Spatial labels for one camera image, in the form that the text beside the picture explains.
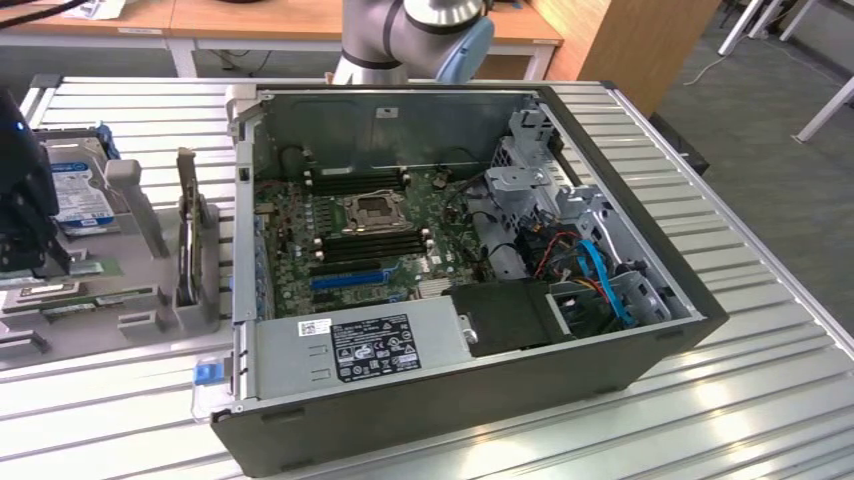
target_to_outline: warning label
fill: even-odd
[[[406,315],[333,325],[333,348],[342,382],[422,368]]]

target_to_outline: blue latch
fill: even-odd
[[[226,381],[226,365],[222,363],[203,363],[197,365],[193,373],[193,384],[211,385]]]

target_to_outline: green circuit board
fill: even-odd
[[[313,195],[297,182],[257,184],[257,215],[263,219],[277,318],[405,301],[415,298],[425,280],[447,278],[455,285],[494,277],[489,262],[473,262],[481,255],[473,225],[463,215],[450,219],[442,216],[446,201],[463,181],[439,190],[433,185],[435,176],[433,169],[410,171],[406,191],[394,194],[399,196],[405,228],[427,228],[431,232],[434,244],[427,253],[377,258],[387,276],[383,284],[322,290],[311,289],[311,268],[323,264],[315,258],[314,241],[318,237],[349,236],[342,233],[351,226],[346,202],[354,197]]]

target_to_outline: gray carpet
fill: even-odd
[[[814,63],[776,40],[745,39],[701,82],[684,86],[720,58],[728,31],[718,22],[658,113],[712,164],[705,179],[717,193],[854,332],[854,110],[844,108],[808,145],[792,139],[840,86],[776,50]]]
[[[809,145],[790,138],[838,87],[761,41],[741,42],[733,56],[692,86],[682,82],[714,61],[726,30],[710,24],[660,113],[712,164],[706,179],[784,260],[797,277],[854,332],[854,111],[845,108]],[[809,58],[773,42],[796,57]],[[246,75],[265,59],[237,59],[242,72],[225,72],[219,59],[197,52],[203,76]],[[319,76],[337,55],[275,52],[263,77]],[[173,76],[166,51],[0,49],[0,83],[23,98],[36,73],[86,76]]]

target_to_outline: white table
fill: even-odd
[[[762,1],[764,0],[752,0],[750,3],[748,4],[748,7],[745,8],[745,13],[742,13],[742,16],[738,18],[738,22],[736,22],[736,26],[733,27],[733,30],[730,30],[730,34],[728,35],[726,39],[724,40],[724,43],[721,44],[721,48],[718,49],[718,55],[729,55],[730,52],[733,51],[733,48],[736,47],[736,42],[738,42],[738,40],[742,38],[742,33],[745,31],[745,28],[748,27],[748,23],[750,22],[750,19],[757,14],[757,11],[762,6]],[[768,27],[769,23],[774,19],[774,15],[778,12],[778,8],[782,1],[784,0],[772,0],[772,2],[769,3],[768,8],[762,12],[762,16],[760,17],[760,20],[757,21],[756,25],[750,29],[750,33],[748,34],[750,38],[756,39],[757,37],[760,37],[760,35],[765,31],[765,27]],[[810,10],[810,8],[813,8],[813,5],[816,5],[817,1],[818,0],[808,0],[806,3],[804,4],[804,7],[801,8],[798,15],[796,15],[796,18],[792,20],[789,27],[786,27],[786,30],[780,36],[780,39],[784,42],[789,40],[789,37],[792,37],[792,33],[794,32],[796,28],[798,28],[798,24],[804,20],[804,17],[808,11]]]
[[[28,95],[30,120],[35,127],[110,121],[155,205],[179,194],[174,149],[199,149],[202,192],[230,209],[227,83],[66,78],[51,95]],[[596,82],[551,85],[730,321],[622,392],[271,478],[838,478],[854,471],[850,336],[620,91]],[[231,212],[222,238],[233,235]],[[231,256],[226,243],[222,261]],[[230,269],[223,264],[225,279]],[[190,415],[197,358],[231,346],[223,329],[0,373],[0,478],[243,478],[210,426]]]
[[[730,34],[726,37],[726,40],[724,41],[721,48],[718,49],[720,55],[729,55],[730,52],[733,51],[733,48],[736,47],[736,43],[742,38],[742,32],[745,31],[748,22],[756,15],[757,10],[760,10],[762,1],[764,0],[752,0],[750,4],[748,5],[748,8],[745,9],[745,13],[740,17],[738,22],[736,23],[736,26],[733,27],[733,30],[730,31]],[[792,20],[789,27],[786,27],[786,30],[780,36],[781,41],[785,42],[786,40],[789,40],[796,28],[798,28],[798,24],[804,20],[804,17],[806,16],[810,8],[813,8],[813,6],[816,5],[817,1],[818,0],[806,1],[806,3],[804,4],[804,7],[801,8],[801,11],[796,15],[796,18]],[[765,12],[760,17],[760,20],[757,21],[756,25],[753,26],[753,29],[750,30],[750,33],[748,34],[750,38],[756,39],[761,36],[762,32],[765,31],[765,27],[773,20],[773,15],[777,13],[781,3],[782,3],[782,0],[772,0],[772,3],[765,9]],[[852,78],[849,82],[844,85],[837,95],[834,95],[834,97],[830,99],[830,102],[828,102],[828,104],[821,109],[816,117],[813,117],[813,120],[810,120],[810,123],[808,123],[806,127],[804,127],[804,130],[801,130],[801,132],[798,132],[798,134],[793,136],[794,139],[800,142],[809,141],[810,138],[813,138],[813,135],[816,134],[818,129],[822,127],[822,125],[825,125],[825,123],[828,123],[828,120],[830,120],[830,117],[834,115],[834,113],[840,111],[842,106],[848,103],[849,100],[852,100],[853,97],[854,97],[854,78]]]

